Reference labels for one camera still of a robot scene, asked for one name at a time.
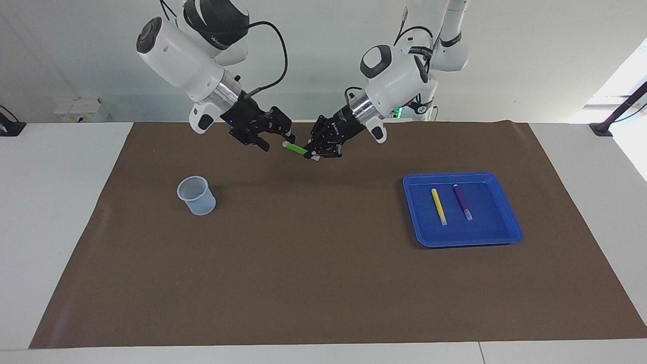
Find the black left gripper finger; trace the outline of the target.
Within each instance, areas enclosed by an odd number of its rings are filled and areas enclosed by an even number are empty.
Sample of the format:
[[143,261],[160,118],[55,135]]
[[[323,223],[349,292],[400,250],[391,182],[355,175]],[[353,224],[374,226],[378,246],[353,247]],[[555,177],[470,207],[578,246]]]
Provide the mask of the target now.
[[340,158],[342,157],[341,147],[317,147],[312,151],[307,151],[303,155],[305,159],[319,160],[321,158]]
[[319,115],[310,131],[309,147],[330,147],[331,119]]

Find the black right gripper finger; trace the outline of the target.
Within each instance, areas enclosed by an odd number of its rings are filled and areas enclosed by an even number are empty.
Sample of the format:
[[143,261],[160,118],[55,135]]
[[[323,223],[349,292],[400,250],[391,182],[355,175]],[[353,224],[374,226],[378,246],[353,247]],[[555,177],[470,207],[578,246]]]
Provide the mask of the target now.
[[258,136],[257,134],[253,133],[230,133],[231,136],[233,136],[237,141],[239,141],[241,144],[247,146],[247,145],[255,145],[264,152],[269,151],[269,143],[266,142],[263,138]]
[[279,134],[285,141],[295,143],[296,136],[292,133],[292,120],[285,115],[277,106],[272,106],[265,113],[265,118],[269,123],[269,132]]

